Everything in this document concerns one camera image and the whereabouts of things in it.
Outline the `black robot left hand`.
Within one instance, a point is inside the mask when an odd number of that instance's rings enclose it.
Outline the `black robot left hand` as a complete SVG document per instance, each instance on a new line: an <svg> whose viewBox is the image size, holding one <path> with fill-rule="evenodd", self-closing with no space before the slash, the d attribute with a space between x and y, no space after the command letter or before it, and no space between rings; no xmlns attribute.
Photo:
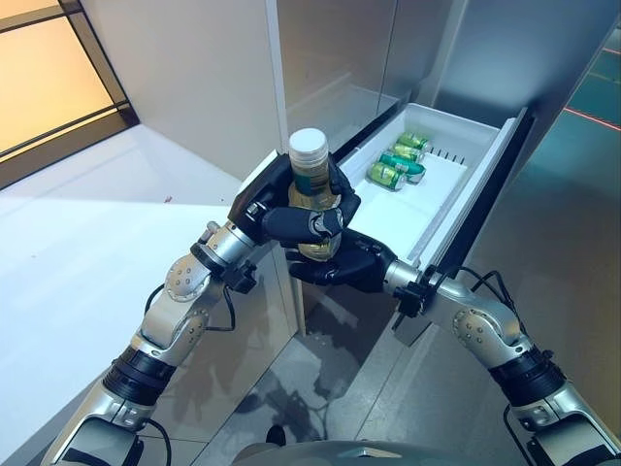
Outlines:
<svg viewBox="0 0 621 466"><path fill-rule="evenodd" d="M325 211L291 207L289 156L270 152L244 180L227 218L257 244L319 244L337 236L350 224L361 199L333 160L328 167L329 192L341 198L337 206Z"/></svg>

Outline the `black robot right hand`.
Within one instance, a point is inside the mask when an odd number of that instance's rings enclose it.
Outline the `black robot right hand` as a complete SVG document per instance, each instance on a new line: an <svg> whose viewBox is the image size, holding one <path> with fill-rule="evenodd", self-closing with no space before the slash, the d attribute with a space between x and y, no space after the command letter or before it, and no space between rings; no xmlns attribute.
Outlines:
<svg viewBox="0 0 621 466"><path fill-rule="evenodd" d="M287 250L293 278L315 285L348 285L365 293L383 291L384 277L398 256L382 242L346 229L337 253L325 262L314 261L297 250Z"/></svg>

